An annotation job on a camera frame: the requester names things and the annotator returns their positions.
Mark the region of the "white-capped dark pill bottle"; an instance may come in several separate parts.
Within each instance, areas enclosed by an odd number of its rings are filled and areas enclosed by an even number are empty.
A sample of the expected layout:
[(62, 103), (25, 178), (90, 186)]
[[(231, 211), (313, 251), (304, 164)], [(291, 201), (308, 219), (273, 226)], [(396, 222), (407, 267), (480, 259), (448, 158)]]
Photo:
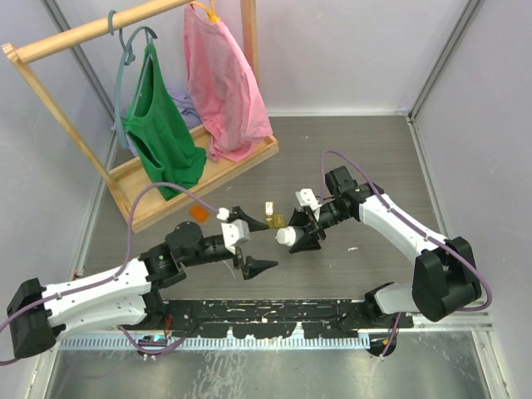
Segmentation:
[(308, 237), (305, 229), (301, 227), (287, 226), (278, 229), (275, 239), (281, 245), (293, 247), (294, 245), (305, 242)]

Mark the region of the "yellow two-compartment pill box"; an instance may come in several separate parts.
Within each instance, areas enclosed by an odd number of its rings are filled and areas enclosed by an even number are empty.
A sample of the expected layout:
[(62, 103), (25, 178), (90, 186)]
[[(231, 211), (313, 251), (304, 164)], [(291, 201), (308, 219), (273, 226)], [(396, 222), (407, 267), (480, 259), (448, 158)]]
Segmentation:
[(264, 203), (265, 224), (271, 228), (280, 229), (285, 225), (284, 215), (275, 212), (275, 205), (273, 201), (266, 201)]

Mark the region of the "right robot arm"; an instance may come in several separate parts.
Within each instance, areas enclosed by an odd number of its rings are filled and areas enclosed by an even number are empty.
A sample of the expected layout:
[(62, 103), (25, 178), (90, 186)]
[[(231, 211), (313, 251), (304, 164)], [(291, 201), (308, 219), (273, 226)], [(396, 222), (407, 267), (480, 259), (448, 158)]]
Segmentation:
[(327, 172), (324, 180), (331, 199), (321, 202), (311, 189), (296, 192), (298, 205), (276, 240), (292, 254), (319, 250), (327, 229), (355, 219), (395, 246), (411, 262), (413, 279), (384, 283), (365, 293), (362, 308), (369, 324), (384, 327), (395, 313), (419, 313), (438, 322), (480, 299), (482, 287), (465, 239), (448, 239), (427, 228), (380, 187), (357, 183), (344, 166)]

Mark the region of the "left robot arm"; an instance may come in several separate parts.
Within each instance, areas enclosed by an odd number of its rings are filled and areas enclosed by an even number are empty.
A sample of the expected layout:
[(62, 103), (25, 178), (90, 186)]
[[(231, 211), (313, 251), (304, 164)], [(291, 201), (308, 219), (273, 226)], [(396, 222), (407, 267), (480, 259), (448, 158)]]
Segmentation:
[(34, 357), (72, 334), (121, 326), (157, 329), (166, 320), (160, 290), (186, 278), (188, 267), (232, 260), (249, 280), (276, 266), (271, 260), (242, 255), (254, 232), (269, 226), (235, 206), (219, 212), (221, 232), (204, 236), (198, 224), (185, 221), (161, 244), (117, 268), (44, 286), (38, 278), (21, 283), (7, 306), (8, 330), (15, 361)]

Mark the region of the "orange pill box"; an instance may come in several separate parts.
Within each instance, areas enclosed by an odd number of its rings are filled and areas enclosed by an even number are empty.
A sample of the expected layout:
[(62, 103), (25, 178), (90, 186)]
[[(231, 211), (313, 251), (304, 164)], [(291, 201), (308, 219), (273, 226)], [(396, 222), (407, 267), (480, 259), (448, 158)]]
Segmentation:
[(202, 205), (195, 204), (189, 210), (190, 216), (198, 223), (203, 224), (209, 217), (209, 211)]

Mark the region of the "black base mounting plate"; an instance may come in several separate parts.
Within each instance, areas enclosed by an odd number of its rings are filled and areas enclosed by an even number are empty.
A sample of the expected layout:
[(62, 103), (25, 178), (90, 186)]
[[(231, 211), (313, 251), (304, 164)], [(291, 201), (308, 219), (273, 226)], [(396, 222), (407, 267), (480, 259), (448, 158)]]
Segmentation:
[(290, 300), (170, 300), (136, 324), (130, 331), (169, 329), (172, 337), (238, 339), (287, 338), (296, 327), (303, 337), (357, 337), (363, 329), (384, 332), (392, 328), (393, 316), (369, 318), (363, 303), (351, 299)]

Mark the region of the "lavender cloth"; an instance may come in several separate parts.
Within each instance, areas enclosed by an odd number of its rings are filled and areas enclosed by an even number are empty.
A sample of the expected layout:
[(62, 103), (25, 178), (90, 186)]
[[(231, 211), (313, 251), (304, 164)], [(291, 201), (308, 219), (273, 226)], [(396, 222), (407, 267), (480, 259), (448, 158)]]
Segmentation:
[[(177, 110), (181, 114), (182, 119), (184, 120), (187, 128), (189, 130), (194, 129), (197, 126), (202, 124), (200, 115), (195, 108), (194, 102), (192, 101), (189, 93), (187, 91), (180, 91), (174, 89), (167, 89), (170, 98), (174, 102)], [(111, 131), (116, 132), (116, 123), (114, 122)], [(134, 147), (131, 139), (126, 137), (127, 148), (134, 157), (138, 156), (138, 152)]]

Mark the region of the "pink shirt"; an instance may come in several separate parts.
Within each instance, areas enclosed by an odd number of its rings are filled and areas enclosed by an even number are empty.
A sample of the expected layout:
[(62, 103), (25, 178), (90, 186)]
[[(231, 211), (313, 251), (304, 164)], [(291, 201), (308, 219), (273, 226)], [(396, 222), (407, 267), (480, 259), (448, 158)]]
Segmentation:
[(273, 134), (255, 75), (232, 33), (203, 9), (184, 8), (187, 90), (211, 134), (208, 157), (240, 162)]

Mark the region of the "green tank top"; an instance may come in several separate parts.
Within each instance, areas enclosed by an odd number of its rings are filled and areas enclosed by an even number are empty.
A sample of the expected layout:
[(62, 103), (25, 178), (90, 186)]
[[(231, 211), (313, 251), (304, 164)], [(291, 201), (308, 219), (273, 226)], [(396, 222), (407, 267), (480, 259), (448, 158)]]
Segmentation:
[(207, 161), (206, 150), (195, 145), (170, 98), (153, 44), (145, 47), (135, 97), (123, 126), (152, 183), (167, 182), (185, 189), (197, 185)]

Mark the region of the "grey-blue clothes hanger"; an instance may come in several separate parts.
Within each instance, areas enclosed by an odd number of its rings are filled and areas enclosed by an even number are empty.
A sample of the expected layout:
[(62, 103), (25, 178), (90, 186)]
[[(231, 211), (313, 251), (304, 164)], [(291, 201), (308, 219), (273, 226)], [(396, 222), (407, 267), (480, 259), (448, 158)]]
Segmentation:
[(135, 60), (135, 54), (133, 51), (133, 41), (136, 36), (143, 32), (145, 34), (145, 41), (147, 45), (153, 43), (157, 39), (157, 34), (153, 29), (147, 26), (138, 27), (133, 33), (129, 36), (128, 40), (125, 40), (125, 35), (122, 28), (118, 29), (118, 39), (121, 44), (122, 55), (119, 62), (118, 70), (116, 73), (116, 84), (114, 91), (114, 126), (115, 132), (118, 140), (118, 144), (122, 149), (127, 149), (129, 147), (126, 131), (123, 126), (123, 114), (121, 113), (121, 83), (124, 76), (124, 70)]

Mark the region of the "orange clothes hanger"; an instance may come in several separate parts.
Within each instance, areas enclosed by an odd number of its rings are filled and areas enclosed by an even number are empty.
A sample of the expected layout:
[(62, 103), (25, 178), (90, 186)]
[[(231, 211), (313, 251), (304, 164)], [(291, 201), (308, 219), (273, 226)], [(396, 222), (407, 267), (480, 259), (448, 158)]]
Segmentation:
[(192, 1), (190, 4), (193, 5), (194, 7), (199, 7), (200, 9), (203, 9), (207, 16), (208, 21), (211, 24), (215, 24), (220, 21), (220, 18), (216, 13), (214, 0), (209, 0), (208, 5), (205, 5), (199, 1)]

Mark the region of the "aluminium frame rail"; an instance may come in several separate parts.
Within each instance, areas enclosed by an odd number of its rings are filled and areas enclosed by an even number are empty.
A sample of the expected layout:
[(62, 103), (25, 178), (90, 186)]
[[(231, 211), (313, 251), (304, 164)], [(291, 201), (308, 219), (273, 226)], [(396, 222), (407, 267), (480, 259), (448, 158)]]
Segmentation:
[(432, 332), (490, 332), (493, 324), (488, 313), (453, 313), (438, 322), (432, 322), (420, 314), (412, 314), (413, 328)]

